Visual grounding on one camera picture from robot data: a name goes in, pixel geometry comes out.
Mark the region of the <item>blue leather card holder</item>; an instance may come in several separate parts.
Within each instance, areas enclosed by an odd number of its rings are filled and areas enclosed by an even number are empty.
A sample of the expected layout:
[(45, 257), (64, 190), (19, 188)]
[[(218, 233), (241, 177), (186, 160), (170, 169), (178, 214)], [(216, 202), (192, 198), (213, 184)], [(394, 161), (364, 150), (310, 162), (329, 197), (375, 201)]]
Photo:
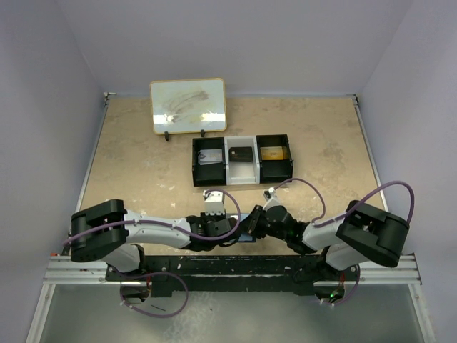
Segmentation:
[(233, 236), (233, 238), (228, 241), (229, 243), (234, 243), (234, 242), (254, 243), (254, 242), (256, 242), (256, 238), (251, 236), (248, 233), (248, 229), (247, 229), (248, 216), (249, 216), (249, 214), (247, 214), (247, 213), (241, 214), (241, 220), (240, 220), (240, 224), (238, 226), (238, 231), (237, 231), (238, 236), (237, 237)]

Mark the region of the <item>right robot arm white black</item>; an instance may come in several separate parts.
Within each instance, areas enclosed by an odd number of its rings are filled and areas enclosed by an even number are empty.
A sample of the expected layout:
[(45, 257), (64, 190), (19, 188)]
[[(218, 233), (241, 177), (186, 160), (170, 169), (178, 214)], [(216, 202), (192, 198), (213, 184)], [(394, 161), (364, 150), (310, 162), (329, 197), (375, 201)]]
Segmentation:
[(256, 239), (277, 238), (300, 255), (327, 249), (317, 264), (324, 279), (335, 279), (344, 269), (367, 261), (397, 267), (410, 224), (370, 204), (357, 207), (355, 200), (348, 211), (344, 218), (317, 227), (294, 219), (282, 205), (267, 210), (257, 206), (241, 221), (240, 229)]

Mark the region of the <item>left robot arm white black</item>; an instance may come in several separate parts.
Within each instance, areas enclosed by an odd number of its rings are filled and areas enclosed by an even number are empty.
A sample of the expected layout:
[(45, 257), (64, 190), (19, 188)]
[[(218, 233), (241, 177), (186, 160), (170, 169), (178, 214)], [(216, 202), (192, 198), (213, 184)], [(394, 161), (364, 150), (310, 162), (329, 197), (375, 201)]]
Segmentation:
[(238, 236), (239, 217), (225, 214), (179, 219), (145, 217), (124, 208), (120, 199), (84, 209), (71, 216), (71, 236), (64, 246), (73, 262), (103, 261), (131, 280), (146, 274), (141, 244), (158, 244), (193, 252), (210, 251)]

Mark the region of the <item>black card case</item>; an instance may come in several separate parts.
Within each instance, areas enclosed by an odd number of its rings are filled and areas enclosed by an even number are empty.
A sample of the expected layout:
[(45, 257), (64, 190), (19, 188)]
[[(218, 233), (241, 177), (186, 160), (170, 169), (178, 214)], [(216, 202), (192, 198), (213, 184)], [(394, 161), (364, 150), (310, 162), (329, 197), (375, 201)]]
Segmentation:
[(253, 148), (251, 146), (233, 146), (228, 151), (230, 162), (251, 163)]

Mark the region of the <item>gold card in tray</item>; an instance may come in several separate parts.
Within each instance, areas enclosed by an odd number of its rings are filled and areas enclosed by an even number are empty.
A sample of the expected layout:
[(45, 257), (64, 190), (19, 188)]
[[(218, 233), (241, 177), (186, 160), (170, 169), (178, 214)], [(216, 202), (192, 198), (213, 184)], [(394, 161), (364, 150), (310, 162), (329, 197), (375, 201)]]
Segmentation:
[(260, 151), (263, 161), (281, 161), (288, 158), (285, 146), (262, 146)]

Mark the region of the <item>white card in tray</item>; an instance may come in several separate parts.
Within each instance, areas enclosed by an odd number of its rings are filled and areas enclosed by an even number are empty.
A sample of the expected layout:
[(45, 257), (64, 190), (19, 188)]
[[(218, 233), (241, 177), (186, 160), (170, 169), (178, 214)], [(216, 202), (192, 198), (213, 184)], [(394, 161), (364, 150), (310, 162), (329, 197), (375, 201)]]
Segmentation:
[(224, 154), (222, 149), (201, 149), (197, 154), (199, 165), (221, 164), (224, 163)]

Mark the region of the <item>black right tray compartment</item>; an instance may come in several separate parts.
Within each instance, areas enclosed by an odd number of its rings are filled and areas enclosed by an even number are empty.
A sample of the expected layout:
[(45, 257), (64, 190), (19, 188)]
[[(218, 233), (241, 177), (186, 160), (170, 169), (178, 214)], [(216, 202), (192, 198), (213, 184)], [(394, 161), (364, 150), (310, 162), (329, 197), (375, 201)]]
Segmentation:
[[(260, 161), (260, 183), (268, 184), (282, 182), (293, 176), (293, 158), (286, 134), (257, 135), (258, 157)], [(262, 146), (285, 146), (288, 158), (281, 161), (263, 161), (260, 148)]]

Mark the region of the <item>black tray compartment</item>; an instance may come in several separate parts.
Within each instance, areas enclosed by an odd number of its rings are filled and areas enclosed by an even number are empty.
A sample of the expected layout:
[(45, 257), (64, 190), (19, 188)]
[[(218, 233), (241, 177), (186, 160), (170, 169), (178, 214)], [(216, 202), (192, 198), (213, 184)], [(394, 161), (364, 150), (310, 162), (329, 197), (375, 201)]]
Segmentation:
[[(201, 149), (222, 149), (224, 163), (199, 165), (197, 154)], [(195, 187), (226, 185), (224, 138), (196, 138), (192, 140), (192, 180)]]
[[(293, 158), (286, 134), (257, 135), (258, 157), (260, 161), (260, 183), (268, 184), (282, 182), (293, 176)], [(285, 146), (288, 158), (281, 161), (263, 161), (260, 148), (262, 146)]]

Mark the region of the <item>white middle tray compartment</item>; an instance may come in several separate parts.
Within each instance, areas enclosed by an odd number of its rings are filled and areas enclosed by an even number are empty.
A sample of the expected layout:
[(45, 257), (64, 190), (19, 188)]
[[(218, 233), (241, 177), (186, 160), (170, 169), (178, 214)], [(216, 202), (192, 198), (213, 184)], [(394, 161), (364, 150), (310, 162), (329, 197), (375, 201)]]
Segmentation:
[[(250, 161), (232, 161), (235, 148), (249, 148)], [(226, 136), (224, 138), (226, 184), (248, 185), (260, 183), (260, 161), (256, 136)]]

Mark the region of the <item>black left tray compartment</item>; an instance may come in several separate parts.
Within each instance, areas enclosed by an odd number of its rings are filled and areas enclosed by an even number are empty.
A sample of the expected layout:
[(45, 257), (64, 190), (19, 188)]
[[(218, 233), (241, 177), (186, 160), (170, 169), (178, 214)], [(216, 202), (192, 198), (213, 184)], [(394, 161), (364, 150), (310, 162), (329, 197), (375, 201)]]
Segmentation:
[[(222, 149), (224, 163), (199, 165), (197, 154), (201, 149)], [(192, 180), (195, 187), (226, 185), (224, 138), (196, 138), (192, 140)]]

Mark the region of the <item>whiteboard with wooden frame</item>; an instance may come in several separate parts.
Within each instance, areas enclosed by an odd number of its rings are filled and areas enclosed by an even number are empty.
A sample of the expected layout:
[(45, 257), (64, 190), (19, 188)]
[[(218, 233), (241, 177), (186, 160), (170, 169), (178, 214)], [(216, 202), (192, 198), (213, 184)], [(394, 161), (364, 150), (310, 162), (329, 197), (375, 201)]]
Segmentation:
[(153, 81), (149, 94), (153, 131), (157, 135), (226, 130), (222, 78)]

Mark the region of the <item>aluminium frame rail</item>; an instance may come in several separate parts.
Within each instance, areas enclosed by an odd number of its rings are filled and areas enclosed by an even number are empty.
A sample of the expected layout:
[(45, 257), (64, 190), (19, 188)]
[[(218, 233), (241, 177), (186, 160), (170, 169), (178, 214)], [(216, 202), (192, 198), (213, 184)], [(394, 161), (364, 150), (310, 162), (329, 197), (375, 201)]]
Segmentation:
[(415, 254), (403, 255), (397, 267), (382, 267), (364, 262), (361, 267), (361, 284), (422, 284)]

